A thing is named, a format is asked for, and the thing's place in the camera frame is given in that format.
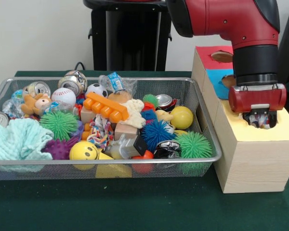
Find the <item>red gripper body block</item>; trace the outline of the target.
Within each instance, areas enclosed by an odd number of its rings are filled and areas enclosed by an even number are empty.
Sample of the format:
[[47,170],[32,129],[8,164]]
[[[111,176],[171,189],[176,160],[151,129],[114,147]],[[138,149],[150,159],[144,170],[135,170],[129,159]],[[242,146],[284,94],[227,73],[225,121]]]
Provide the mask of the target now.
[[252,110],[278,111],[284,108],[287,90],[283,84],[232,86],[228,101],[233,112],[249,113]]

